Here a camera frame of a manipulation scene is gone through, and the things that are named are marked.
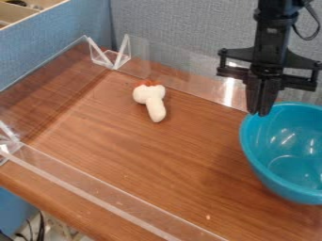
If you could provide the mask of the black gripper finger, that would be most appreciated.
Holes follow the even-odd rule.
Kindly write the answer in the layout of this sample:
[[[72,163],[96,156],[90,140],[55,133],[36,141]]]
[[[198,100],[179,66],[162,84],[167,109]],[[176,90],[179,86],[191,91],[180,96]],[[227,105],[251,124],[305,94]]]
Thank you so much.
[[[254,115],[258,112],[261,100],[262,80],[257,75],[247,77],[247,112]]]
[[[271,110],[279,90],[281,90],[279,78],[270,78],[269,80],[265,81],[262,98],[261,98],[261,108],[259,108],[259,115],[262,117],[265,117]]]

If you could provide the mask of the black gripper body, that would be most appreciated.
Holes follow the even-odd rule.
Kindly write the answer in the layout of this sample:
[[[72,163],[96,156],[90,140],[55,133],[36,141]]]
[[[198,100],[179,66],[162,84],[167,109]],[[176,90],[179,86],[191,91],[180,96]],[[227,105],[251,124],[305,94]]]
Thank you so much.
[[[259,78],[278,78],[282,87],[315,91],[322,63],[289,49],[293,19],[258,20],[254,46],[221,49],[218,75],[247,81],[253,72]]]

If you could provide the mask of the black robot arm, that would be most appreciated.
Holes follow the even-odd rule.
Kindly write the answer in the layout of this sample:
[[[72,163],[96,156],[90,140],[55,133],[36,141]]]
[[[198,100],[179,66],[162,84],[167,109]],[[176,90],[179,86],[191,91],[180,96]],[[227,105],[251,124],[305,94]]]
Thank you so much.
[[[299,56],[289,49],[290,31],[302,40],[313,40],[321,31],[321,22],[311,7],[313,0],[258,0],[254,10],[257,31],[254,46],[221,49],[217,75],[243,81],[247,112],[265,117],[285,88],[315,91],[322,62]],[[299,10],[305,8],[317,21],[315,32],[303,37],[297,29]]]

